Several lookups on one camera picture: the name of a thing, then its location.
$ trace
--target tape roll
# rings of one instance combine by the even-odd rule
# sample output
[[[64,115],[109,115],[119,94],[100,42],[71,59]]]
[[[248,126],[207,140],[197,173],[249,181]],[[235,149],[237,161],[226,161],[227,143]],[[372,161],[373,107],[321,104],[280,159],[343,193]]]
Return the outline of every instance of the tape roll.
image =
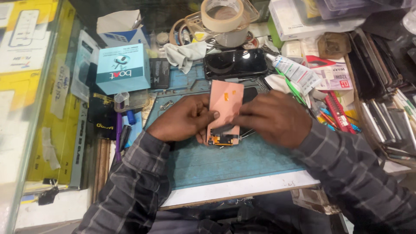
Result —
[[[207,12],[214,7],[224,6],[216,14],[215,19]],[[220,19],[230,15],[230,11],[237,14],[229,19]],[[201,4],[201,19],[206,28],[214,32],[229,32],[236,29],[243,19],[244,5],[241,0],[204,0]]]

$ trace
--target black smartphone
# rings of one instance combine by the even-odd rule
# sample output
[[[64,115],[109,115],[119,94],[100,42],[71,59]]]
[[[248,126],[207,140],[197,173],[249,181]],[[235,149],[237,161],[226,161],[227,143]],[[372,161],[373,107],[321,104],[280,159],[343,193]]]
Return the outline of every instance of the black smartphone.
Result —
[[[268,71],[263,49],[237,50],[207,55],[204,72],[207,80],[223,80]]]

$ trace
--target white box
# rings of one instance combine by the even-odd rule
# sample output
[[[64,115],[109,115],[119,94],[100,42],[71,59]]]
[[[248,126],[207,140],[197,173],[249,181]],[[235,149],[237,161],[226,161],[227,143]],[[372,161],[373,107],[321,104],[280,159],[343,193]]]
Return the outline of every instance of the white box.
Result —
[[[324,32],[353,31],[365,21],[365,18],[356,18],[306,26],[300,21],[293,0],[271,0],[269,10],[281,41],[314,37]]]
[[[124,10],[99,17],[97,34],[111,47],[143,44],[150,49],[150,37],[144,25],[131,30],[136,20],[141,20],[140,10]]]

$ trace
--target blue repair mat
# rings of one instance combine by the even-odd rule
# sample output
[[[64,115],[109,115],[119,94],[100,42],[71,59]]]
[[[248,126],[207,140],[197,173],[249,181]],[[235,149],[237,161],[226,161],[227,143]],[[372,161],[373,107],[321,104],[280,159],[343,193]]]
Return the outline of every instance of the blue repair mat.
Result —
[[[154,90],[158,96],[145,128],[166,111],[159,107],[168,101],[176,103],[185,95],[209,93],[201,63],[192,66],[188,74],[171,67],[170,76],[169,89]],[[260,91],[255,82],[243,84]],[[266,143],[257,133],[222,149],[200,145],[192,137],[175,142],[170,154],[168,176],[173,190],[303,170],[289,150]]]

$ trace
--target glue tube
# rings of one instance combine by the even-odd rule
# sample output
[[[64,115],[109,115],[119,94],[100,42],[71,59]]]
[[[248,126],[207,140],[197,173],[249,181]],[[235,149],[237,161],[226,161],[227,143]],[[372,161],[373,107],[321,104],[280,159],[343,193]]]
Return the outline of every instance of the glue tube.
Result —
[[[322,81],[314,71],[286,57],[281,55],[275,57],[271,54],[266,54],[266,56],[279,72],[300,87],[300,91],[304,96]]]

